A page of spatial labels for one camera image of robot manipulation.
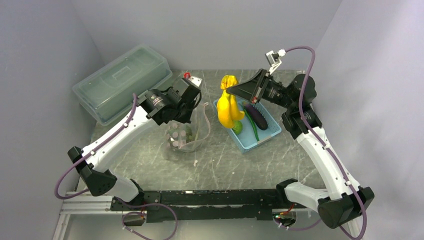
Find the clear zip top bag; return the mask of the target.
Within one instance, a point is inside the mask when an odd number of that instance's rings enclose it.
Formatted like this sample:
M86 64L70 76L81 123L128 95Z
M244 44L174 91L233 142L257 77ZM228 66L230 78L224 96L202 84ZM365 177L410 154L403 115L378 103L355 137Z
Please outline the clear zip top bag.
M211 133L211 123L206 114L209 105L205 102L196 107L190 123L170 121L164 134L165 146L172 151L196 151Z

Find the green netted melon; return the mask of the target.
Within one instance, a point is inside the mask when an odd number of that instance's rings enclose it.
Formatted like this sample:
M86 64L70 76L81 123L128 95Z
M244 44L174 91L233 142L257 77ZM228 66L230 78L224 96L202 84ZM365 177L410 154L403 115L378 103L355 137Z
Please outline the green netted melon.
M185 142L186 143L192 142L193 139L194 139L194 135L193 135L193 131L192 131L191 127L185 126L184 132L185 132L185 136L184 136Z

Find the yellow banana bunch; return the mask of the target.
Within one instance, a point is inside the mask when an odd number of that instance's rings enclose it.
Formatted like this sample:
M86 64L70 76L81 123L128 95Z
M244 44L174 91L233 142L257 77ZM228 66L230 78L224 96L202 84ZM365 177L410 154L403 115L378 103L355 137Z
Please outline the yellow banana bunch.
M220 83L222 94L218 99L216 109L219 122L227 129L234 128L235 122L241 121L245 117L245 113L239 110L236 96L227 92L229 87L233 87L238 83L234 75L225 75Z

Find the light blue plastic basket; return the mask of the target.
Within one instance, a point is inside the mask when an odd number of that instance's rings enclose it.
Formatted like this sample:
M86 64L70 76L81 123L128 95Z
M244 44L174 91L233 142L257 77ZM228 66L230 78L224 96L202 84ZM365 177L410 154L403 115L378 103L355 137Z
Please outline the light blue plastic basket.
M232 129L221 126L222 129L227 131L230 138L234 141L242 154L262 145L282 132L282 128L261 102L254 106L263 115L268 125L268 128L265 130L259 129L258 126L256 127L259 141L257 141L255 131L247 117L240 121L242 123L242 130L240 134L235 134Z

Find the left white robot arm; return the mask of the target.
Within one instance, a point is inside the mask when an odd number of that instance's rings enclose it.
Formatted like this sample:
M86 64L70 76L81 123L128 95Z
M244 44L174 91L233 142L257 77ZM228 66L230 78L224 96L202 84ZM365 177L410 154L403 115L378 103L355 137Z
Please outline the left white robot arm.
M170 121L189 123L192 112L202 99L201 90L169 87L153 89L143 96L133 95L130 112L97 141L68 151L72 169L76 169L86 191L98 197L109 194L123 200L131 210L144 203L143 190L134 181L111 172L115 158L146 130Z

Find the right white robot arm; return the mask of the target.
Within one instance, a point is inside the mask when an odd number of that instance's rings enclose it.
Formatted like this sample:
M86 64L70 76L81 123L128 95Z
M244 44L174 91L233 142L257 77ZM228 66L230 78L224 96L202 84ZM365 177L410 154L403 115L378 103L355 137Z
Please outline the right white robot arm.
M315 86L314 79L306 74L296 75L283 86L267 70L260 69L250 80L226 91L254 105L266 100L286 109L282 123L312 160L326 190L305 186L296 179L285 180L277 185L276 203L282 208L301 204L335 229L362 216L375 195L370 187L362 187L337 157L311 106L317 96Z

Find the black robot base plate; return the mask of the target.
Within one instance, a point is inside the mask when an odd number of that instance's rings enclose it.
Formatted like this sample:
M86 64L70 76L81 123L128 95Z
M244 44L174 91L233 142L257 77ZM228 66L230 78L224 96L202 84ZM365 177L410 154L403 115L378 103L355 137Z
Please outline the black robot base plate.
M142 210L147 223L190 220L256 219L270 221L287 210L305 209L284 200L271 189L146 190L141 199L127 204L113 197L110 210L127 213Z

